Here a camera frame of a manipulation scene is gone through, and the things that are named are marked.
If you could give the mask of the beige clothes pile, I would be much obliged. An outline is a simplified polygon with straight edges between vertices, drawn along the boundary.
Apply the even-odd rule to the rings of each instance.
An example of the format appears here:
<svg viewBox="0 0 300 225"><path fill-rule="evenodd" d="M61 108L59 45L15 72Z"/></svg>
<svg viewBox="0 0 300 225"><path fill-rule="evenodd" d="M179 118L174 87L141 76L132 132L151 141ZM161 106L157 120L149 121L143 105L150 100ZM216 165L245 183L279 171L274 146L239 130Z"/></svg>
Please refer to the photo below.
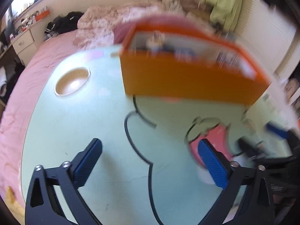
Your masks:
<svg viewBox="0 0 300 225"><path fill-rule="evenodd" d="M209 21L213 7L206 5L201 0L159 0L166 10L188 15L189 13L204 20Z"/></svg>

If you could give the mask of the orange cardboard box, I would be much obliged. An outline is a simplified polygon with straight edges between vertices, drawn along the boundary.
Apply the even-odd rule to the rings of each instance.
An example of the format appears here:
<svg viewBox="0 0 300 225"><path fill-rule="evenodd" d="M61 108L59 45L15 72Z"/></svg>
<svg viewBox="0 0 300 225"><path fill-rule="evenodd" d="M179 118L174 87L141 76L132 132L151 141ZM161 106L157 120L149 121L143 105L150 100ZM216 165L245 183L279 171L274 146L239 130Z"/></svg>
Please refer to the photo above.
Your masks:
<svg viewBox="0 0 300 225"><path fill-rule="evenodd" d="M271 81L235 43L177 15L119 24L121 73L128 95L254 104Z"/></svg>

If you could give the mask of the pink floral quilt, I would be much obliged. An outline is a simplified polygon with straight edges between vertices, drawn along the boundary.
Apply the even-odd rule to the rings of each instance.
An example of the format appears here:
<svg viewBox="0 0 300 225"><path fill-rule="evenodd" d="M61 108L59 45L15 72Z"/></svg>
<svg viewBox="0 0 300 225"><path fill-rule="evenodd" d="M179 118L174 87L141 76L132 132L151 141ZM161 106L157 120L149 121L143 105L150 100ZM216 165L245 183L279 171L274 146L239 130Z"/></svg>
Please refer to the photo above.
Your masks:
<svg viewBox="0 0 300 225"><path fill-rule="evenodd" d="M80 17L73 44L80 50L112 45L115 27L142 17L166 11L157 0L138 1L120 6L94 6Z"/></svg>

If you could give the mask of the green hanging garment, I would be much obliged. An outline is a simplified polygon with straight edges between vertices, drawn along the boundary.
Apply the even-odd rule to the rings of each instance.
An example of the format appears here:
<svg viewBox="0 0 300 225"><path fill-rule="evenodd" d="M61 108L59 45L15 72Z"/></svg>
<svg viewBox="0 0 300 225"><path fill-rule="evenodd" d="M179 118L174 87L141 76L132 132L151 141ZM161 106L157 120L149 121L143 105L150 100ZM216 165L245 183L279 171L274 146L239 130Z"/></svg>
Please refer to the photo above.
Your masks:
<svg viewBox="0 0 300 225"><path fill-rule="evenodd" d="M242 7L243 0L201 0L202 4L213 7L209 22L219 23L227 32L233 32Z"/></svg>

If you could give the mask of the black clothes pile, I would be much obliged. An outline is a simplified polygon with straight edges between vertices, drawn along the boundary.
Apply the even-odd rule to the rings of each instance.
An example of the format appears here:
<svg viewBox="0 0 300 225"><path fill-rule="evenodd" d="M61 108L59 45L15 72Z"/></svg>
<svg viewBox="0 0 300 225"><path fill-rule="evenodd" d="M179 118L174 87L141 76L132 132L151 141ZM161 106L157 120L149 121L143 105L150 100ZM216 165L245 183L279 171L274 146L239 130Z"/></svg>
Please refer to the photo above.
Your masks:
<svg viewBox="0 0 300 225"><path fill-rule="evenodd" d="M66 16L58 16L49 22L44 31L44 41L60 34L78 29L77 23L83 16L82 12L69 12Z"/></svg>

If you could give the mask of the pink bed sheet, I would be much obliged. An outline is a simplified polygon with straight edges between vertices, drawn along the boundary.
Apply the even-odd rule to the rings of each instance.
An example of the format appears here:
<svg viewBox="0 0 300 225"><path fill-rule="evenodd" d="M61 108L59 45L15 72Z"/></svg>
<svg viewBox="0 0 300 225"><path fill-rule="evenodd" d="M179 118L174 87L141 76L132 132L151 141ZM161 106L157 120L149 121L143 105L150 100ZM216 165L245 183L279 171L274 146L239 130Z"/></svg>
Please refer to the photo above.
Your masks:
<svg viewBox="0 0 300 225"><path fill-rule="evenodd" d="M21 156L27 126L37 99L56 65L78 51L72 31L48 39L21 73L1 118L1 196L12 188L16 201L24 206L21 184Z"/></svg>

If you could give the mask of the white bedside drawer cabinet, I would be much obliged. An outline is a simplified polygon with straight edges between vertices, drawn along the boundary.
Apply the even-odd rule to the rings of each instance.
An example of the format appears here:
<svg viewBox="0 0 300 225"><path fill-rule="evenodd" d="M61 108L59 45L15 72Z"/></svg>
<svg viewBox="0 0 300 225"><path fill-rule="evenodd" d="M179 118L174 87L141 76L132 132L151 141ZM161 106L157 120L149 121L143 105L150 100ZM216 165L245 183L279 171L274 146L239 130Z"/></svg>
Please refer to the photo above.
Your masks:
<svg viewBox="0 0 300 225"><path fill-rule="evenodd" d="M30 30L20 34L13 42L12 46L22 64L26 67L38 50Z"/></svg>

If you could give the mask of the green cartoon lap table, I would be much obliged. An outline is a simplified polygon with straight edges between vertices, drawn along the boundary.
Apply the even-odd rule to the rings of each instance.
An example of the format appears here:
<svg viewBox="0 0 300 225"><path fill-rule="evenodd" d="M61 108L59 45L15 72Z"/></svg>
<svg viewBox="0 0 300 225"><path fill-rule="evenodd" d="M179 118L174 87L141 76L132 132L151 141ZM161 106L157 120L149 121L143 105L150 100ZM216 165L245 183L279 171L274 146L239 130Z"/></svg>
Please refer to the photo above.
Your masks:
<svg viewBox="0 0 300 225"><path fill-rule="evenodd" d="M98 138L103 152L79 192L102 224L198 224L221 190L191 156L189 140L220 124L232 153L239 151L236 140L247 136L272 155L288 154L285 142L263 129L268 121L297 126L278 83L250 107L131 97L116 51L78 52L48 78L26 131L23 194L35 166L57 167Z"/></svg>

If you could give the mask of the orange shelf organizer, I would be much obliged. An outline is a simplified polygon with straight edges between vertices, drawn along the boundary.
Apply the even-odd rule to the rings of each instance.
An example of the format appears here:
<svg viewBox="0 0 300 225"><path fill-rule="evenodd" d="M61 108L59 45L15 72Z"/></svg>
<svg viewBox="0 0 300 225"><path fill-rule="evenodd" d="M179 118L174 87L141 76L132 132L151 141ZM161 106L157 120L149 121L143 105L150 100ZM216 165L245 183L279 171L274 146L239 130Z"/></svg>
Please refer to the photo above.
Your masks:
<svg viewBox="0 0 300 225"><path fill-rule="evenodd" d="M45 10L41 13L39 13L38 15L35 16L36 22L44 19L45 17L50 15L50 11L49 10Z"/></svg>

